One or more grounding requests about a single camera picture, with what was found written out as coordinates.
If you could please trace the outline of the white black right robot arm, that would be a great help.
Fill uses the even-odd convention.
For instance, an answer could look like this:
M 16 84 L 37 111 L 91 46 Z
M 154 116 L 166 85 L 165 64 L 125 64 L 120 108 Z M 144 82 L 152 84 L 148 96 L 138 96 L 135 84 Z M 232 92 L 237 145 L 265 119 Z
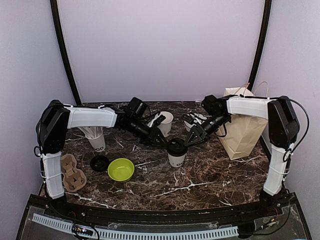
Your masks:
M 209 118 L 190 129 L 184 141 L 186 147 L 206 142 L 220 126 L 231 122 L 233 115 L 258 117 L 268 121 L 271 160 L 263 192 L 270 196 L 278 194 L 290 171 L 291 155 L 300 131 L 292 101 L 287 96 L 268 98 L 227 95 L 216 98 L 208 95 L 202 101 L 202 107 Z

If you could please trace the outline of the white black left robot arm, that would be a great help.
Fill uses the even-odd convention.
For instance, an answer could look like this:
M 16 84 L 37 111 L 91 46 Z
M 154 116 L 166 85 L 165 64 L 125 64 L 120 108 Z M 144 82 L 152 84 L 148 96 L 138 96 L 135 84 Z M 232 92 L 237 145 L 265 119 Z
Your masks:
M 137 97 L 120 107 L 74 106 L 59 100 L 49 103 L 35 128 L 37 146 L 34 154 L 41 158 L 46 192 L 53 200 L 50 208 L 58 217 L 67 218 L 71 213 L 70 206 L 59 199 L 65 195 L 61 158 L 69 131 L 92 127 L 124 130 L 138 138 L 142 145 L 165 148 L 168 141 L 158 127 L 165 117 L 159 116 L 148 126 L 143 117 L 147 108 L 148 105 Z

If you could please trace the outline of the black plastic cup lid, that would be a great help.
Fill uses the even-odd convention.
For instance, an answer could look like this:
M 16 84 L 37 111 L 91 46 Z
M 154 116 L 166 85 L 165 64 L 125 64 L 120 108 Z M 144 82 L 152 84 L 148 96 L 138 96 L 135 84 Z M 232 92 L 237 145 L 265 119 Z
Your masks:
M 109 164 L 109 159 L 104 155 L 94 156 L 90 161 L 90 167 L 95 172 L 105 172 Z

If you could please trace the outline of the white paper coffee cup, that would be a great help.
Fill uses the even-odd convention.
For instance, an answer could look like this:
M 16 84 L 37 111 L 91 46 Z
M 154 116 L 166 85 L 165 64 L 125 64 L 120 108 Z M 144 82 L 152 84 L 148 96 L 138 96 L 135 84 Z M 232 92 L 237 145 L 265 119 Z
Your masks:
M 170 165 L 174 168 L 180 167 L 185 160 L 187 152 L 188 152 L 187 150 L 179 150 L 179 151 L 168 150 L 167 155 L 168 155 L 168 160 Z

